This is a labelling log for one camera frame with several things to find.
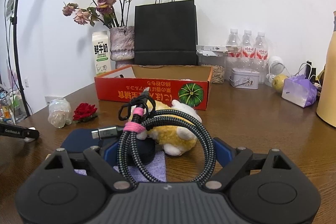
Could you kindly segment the red rose flower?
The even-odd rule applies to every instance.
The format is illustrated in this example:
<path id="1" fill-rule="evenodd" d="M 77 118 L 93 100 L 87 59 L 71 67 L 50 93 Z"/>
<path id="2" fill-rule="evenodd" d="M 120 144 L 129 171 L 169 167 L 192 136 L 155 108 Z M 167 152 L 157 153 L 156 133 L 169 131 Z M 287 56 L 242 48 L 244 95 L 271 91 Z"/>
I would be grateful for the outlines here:
<path id="1" fill-rule="evenodd" d="M 97 107 L 90 105 L 89 103 L 81 103 L 73 114 L 73 121 L 75 122 L 87 122 L 97 116 Z"/>

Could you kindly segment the yellow green apple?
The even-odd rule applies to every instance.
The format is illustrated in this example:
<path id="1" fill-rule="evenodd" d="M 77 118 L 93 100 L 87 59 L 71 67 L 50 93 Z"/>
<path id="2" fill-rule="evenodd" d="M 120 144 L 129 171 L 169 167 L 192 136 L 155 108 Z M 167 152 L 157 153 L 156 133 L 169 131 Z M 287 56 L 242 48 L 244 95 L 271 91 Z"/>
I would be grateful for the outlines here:
<path id="1" fill-rule="evenodd" d="M 287 78 L 288 76 L 284 74 L 275 76 L 274 79 L 272 80 L 272 88 L 274 88 L 276 92 L 281 94 L 284 88 L 284 81 Z"/>

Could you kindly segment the navy zip case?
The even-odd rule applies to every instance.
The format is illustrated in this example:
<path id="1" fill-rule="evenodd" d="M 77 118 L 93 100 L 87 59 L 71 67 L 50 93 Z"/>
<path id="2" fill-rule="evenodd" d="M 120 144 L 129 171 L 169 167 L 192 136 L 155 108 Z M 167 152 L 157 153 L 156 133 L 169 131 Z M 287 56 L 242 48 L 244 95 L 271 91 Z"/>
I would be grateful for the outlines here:
<path id="1" fill-rule="evenodd" d="M 91 146 L 99 146 L 100 147 L 100 155 L 102 157 L 102 147 L 112 141 L 118 140 L 118 136 L 114 136 L 108 139 L 93 139 L 91 130 L 85 128 L 79 128 L 73 130 L 61 144 L 61 148 L 65 148 L 70 153 L 81 153 L 85 149 Z M 150 138 L 146 138 L 145 140 L 136 140 L 136 145 L 138 149 L 138 153 L 143 164 L 150 163 L 155 157 L 155 141 Z"/>

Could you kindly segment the red cardboard box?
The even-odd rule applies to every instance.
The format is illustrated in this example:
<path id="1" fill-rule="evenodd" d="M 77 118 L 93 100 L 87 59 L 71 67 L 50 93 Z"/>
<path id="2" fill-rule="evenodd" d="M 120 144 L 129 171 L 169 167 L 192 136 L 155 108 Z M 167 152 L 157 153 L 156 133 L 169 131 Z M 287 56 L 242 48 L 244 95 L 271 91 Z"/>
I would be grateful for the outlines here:
<path id="1" fill-rule="evenodd" d="M 213 68 L 211 66 L 128 65 L 94 78 L 99 100 L 128 102 L 149 88 L 150 96 L 171 106 L 173 100 L 195 110 L 206 110 Z"/>

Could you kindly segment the yellow thermos jug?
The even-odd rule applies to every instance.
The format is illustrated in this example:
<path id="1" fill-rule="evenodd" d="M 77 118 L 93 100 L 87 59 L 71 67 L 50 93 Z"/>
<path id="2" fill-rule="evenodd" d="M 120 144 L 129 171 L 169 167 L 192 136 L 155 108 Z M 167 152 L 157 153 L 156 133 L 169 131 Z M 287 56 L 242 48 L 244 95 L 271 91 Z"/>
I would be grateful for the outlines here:
<path id="1" fill-rule="evenodd" d="M 331 36 L 329 47 L 326 55 L 326 64 L 324 69 L 324 78 L 321 89 L 321 94 L 316 110 L 316 114 L 321 118 L 325 123 L 329 124 L 332 127 L 335 127 L 336 123 L 336 41 L 335 41 L 335 12 L 334 14 L 334 30 Z"/>

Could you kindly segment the yellow white plush toy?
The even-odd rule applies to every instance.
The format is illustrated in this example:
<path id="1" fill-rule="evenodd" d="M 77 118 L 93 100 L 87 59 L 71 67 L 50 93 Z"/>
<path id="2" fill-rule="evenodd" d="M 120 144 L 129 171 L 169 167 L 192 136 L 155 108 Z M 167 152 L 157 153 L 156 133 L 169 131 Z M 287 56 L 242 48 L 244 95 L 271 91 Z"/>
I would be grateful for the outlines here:
<path id="1" fill-rule="evenodd" d="M 171 104 L 170 107 L 162 102 L 155 101 L 155 109 L 182 111 L 202 123 L 201 117 L 190 106 L 177 100 L 172 100 Z M 147 137 L 155 140 L 163 148 L 165 154 L 170 156 L 181 156 L 191 150 L 197 143 L 197 137 L 189 129 L 181 126 L 158 126 L 137 135 L 138 140 L 144 140 Z"/>

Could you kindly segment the clear jar with seeds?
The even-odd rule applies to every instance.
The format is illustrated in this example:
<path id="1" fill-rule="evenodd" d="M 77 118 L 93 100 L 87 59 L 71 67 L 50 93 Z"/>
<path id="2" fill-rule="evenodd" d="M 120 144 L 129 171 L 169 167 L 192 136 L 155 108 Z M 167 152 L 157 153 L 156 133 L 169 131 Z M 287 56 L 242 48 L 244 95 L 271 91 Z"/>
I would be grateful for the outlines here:
<path id="1" fill-rule="evenodd" d="M 197 51 L 198 64 L 203 67 L 212 67 L 212 84 L 223 84 L 225 75 L 224 53 L 213 51 Z"/>

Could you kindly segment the iridescent plastic bag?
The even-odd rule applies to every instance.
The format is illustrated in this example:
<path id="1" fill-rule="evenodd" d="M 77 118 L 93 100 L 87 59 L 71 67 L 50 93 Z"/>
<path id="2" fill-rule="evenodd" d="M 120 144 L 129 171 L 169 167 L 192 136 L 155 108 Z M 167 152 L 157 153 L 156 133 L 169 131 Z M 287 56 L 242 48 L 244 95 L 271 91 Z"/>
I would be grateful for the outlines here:
<path id="1" fill-rule="evenodd" d="M 56 98 L 49 103 L 48 122 L 55 128 L 63 128 L 72 123 L 72 109 L 65 98 Z"/>

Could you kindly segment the black light stand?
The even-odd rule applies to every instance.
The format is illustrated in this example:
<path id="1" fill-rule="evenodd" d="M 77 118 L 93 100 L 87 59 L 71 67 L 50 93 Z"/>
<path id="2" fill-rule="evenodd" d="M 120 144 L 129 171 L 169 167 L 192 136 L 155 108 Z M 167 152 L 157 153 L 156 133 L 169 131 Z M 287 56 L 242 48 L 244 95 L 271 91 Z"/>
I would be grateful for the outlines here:
<path id="1" fill-rule="evenodd" d="M 3 11 L 7 11 L 7 1 L 3 0 Z M 19 65 L 18 51 L 18 6 L 19 0 L 13 1 L 13 13 L 10 16 L 4 14 L 5 39 L 7 51 L 7 65 L 9 68 L 10 92 L 17 91 L 21 96 L 26 117 L 31 116 L 31 107 L 27 102 L 25 89 L 22 83 L 21 69 Z"/>

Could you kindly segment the purple drawstring pouch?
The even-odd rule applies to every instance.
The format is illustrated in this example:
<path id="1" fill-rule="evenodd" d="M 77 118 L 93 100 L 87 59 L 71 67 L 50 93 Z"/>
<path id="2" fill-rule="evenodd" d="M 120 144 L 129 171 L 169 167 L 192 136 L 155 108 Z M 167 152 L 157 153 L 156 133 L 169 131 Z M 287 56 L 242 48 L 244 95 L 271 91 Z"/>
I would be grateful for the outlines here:
<path id="1" fill-rule="evenodd" d="M 88 167 L 85 162 L 81 162 L 79 159 L 71 159 L 73 168 L 76 173 L 86 176 L 88 174 Z M 166 163 L 165 163 L 165 153 L 157 152 L 153 160 L 144 165 L 147 171 L 156 179 L 162 182 L 166 182 Z M 116 172 L 119 172 L 118 166 L 113 167 Z M 138 167 L 131 166 L 129 163 L 128 166 L 129 174 L 132 176 L 135 182 L 148 182 L 148 179 L 140 172 Z"/>

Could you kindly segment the purple textured vase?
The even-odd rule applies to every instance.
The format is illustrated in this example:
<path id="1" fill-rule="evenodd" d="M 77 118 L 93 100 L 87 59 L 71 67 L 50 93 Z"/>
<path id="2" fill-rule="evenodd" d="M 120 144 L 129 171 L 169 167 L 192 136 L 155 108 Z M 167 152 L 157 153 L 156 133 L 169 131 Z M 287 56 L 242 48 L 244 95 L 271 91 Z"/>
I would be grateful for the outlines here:
<path id="1" fill-rule="evenodd" d="M 134 27 L 110 29 L 110 59 L 119 69 L 134 63 Z"/>

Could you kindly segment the black paper bag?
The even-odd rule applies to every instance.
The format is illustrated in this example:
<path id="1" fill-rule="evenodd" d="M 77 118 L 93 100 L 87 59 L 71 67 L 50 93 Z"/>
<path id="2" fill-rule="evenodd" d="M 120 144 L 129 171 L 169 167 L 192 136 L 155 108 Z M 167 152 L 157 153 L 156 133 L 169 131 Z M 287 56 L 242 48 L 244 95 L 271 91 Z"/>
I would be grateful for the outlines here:
<path id="1" fill-rule="evenodd" d="M 194 0 L 155 0 L 135 7 L 136 65 L 197 65 L 197 45 Z"/>

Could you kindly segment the colourful snack packet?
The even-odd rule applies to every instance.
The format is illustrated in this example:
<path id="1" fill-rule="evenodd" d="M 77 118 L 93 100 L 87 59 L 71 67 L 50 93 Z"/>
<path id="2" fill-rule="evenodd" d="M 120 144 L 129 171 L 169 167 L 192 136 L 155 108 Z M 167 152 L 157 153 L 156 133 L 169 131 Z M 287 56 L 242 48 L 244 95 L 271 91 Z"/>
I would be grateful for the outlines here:
<path id="1" fill-rule="evenodd" d="M 319 73 L 319 75 L 316 78 L 316 80 L 317 80 L 317 96 L 318 97 L 321 95 L 324 75 L 325 75 L 325 68 L 323 68 L 323 70 Z"/>

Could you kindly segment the white round desk device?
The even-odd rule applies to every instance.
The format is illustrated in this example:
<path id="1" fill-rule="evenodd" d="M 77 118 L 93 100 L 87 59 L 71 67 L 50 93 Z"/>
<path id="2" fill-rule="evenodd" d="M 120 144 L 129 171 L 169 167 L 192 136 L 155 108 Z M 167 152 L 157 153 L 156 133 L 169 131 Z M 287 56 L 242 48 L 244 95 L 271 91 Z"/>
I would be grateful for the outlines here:
<path id="1" fill-rule="evenodd" d="M 272 56 L 268 59 L 265 84 L 269 87 L 272 86 L 273 79 L 280 75 L 285 69 L 283 60 L 281 57 Z"/>

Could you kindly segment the black charger plug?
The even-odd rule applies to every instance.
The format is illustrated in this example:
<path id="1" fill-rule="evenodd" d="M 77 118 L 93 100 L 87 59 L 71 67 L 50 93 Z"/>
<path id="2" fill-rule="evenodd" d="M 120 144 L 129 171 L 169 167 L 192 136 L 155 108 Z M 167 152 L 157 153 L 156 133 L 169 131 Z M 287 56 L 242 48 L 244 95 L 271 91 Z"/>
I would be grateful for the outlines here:
<path id="1" fill-rule="evenodd" d="M 305 69 L 305 76 L 306 76 L 307 79 L 310 78 L 311 71 L 312 71 L 311 61 L 307 60 L 306 61 L 306 69 Z"/>

